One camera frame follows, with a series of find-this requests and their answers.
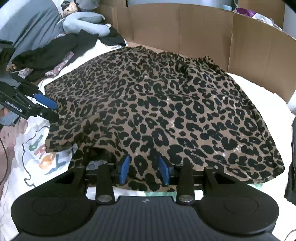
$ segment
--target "gray neck pillow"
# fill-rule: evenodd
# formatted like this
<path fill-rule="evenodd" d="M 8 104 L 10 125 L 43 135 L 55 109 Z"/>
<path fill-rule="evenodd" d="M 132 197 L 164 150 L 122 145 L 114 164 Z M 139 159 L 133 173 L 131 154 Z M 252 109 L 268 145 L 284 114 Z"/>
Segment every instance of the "gray neck pillow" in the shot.
<path fill-rule="evenodd" d="M 78 34 L 84 30 L 90 34 L 98 34 L 99 37 L 107 36 L 110 33 L 110 24 L 97 24 L 105 20 L 105 17 L 95 12 L 74 12 L 67 16 L 63 22 L 66 34 Z"/>

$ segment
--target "leopard print fabric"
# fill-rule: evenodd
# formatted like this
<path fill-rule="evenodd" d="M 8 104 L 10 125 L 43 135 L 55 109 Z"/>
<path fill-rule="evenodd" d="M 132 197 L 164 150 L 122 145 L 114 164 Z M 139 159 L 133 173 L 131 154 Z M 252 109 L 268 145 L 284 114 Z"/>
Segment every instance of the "leopard print fabric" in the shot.
<path fill-rule="evenodd" d="M 46 86 L 60 120 L 50 124 L 47 152 L 74 143 L 71 165 L 86 165 L 89 147 L 117 160 L 132 157 L 123 188 L 167 191 L 157 157 L 211 166 L 241 181 L 259 183 L 284 164 L 260 113 L 210 57 L 183 58 L 142 46 L 109 52 Z"/>

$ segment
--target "metal bolt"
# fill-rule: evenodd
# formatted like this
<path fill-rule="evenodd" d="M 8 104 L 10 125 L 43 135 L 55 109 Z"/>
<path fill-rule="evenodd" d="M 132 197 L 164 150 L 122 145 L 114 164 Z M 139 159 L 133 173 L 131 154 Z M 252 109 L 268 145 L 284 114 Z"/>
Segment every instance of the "metal bolt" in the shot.
<path fill-rule="evenodd" d="M 192 202 L 194 199 L 193 199 L 192 196 L 187 195 L 187 194 L 184 194 L 184 195 L 181 195 L 181 196 L 179 197 L 179 200 L 180 200 L 181 202 L 189 203 L 189 202 Z"/>
<path fill-rule="evenodd" d="M 112 200 L 112 197 L 110 195 L 103 194 L 103 195 L 98 196 L 97 199 L 100 202 L 110 202 Z"/>

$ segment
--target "purple package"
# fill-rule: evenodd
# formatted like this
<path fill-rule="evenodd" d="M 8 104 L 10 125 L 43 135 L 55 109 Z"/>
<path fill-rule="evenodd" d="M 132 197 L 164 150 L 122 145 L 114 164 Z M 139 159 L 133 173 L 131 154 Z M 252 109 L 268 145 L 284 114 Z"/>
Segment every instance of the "purple package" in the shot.
<path fill-rule="evenodd" d="M 251 11 L 251 10 L 248 10 L 248 9 L 245 9 L 245 8 L 241 8 L 241 7 L 237 7 L 234 12 L 237 12 L 239 14 L 242 14 L 242 15 L 245 15 L 245 16 L 248 16 L 248 17 L 253 17 L 256 13 Z"/>

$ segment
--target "green print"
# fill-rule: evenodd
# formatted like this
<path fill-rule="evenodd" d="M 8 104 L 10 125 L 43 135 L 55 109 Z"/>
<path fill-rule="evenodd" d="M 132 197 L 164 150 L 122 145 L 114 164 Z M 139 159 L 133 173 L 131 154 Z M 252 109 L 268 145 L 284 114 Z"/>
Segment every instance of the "green print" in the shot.
<path fill-rule="evenodd" d="M 43 137 L 43 135 L 39 136 L 39 138 L 37 139 L 37 141 L 35 141 L 35 143 L 33 145 L 29 145 L 30 151 L 36 150 L 36 148 L 38 147 L 38 143 L 41 141 L 42 137 Z"/>

